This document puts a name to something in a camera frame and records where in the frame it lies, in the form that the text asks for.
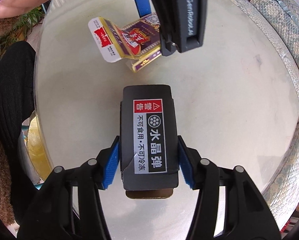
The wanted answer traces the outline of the playing card box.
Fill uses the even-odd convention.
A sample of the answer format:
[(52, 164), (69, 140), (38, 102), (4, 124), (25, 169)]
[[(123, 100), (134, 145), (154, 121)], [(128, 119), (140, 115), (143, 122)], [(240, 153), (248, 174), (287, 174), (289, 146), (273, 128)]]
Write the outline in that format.
[(115, 63), (127, 59), (134, 73), (161, 56), (160, 22), (156, 13), (143, 16), (123, 28), (103, 17), (96, 17), (89, 21), (88, 27), (104, 60)]

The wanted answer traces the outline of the black gel ball box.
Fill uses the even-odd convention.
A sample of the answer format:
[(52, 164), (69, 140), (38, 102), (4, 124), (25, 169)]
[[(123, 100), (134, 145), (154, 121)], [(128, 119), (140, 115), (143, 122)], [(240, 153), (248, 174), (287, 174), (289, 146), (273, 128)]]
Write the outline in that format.
[(166, 199), (178, 187), (178, 134), (168, 85), (123, 89), (120, 169), (131, 199)]

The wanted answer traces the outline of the yellow trash bin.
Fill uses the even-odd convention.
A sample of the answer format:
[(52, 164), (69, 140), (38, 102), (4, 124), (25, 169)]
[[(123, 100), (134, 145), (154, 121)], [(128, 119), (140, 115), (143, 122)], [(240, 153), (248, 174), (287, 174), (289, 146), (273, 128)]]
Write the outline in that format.
[(33, 177), (33, 183), (38, 184), (39, 180), (45, 181), (47, 179), (52, 171), (52, 166), (45, 150), (43, 136), (35, 112), (22, 123), (22, 133), (27, 153), (26, 157), (29, 159), (28, 168)]

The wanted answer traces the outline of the person black trouser legs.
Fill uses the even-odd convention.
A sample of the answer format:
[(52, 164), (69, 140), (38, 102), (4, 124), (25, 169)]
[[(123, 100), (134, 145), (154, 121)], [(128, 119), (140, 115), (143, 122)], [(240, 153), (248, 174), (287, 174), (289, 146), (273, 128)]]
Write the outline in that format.
[(37, 193), (19, 158), (22, 123), (34, 111), (35, 58), (32, 46), (21, 41), (0, 62), (0, 219), (5, 225), (21, 224)]

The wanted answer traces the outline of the green potted plant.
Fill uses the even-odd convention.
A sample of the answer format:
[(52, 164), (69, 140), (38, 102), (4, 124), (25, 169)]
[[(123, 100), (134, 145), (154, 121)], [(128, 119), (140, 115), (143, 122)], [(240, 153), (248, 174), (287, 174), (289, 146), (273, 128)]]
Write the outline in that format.
[(33, 28), (44, 18), (42, 6), (21, 16), (0, 19), (0, 60), (7, 48), (18, 41), (26, 41)]

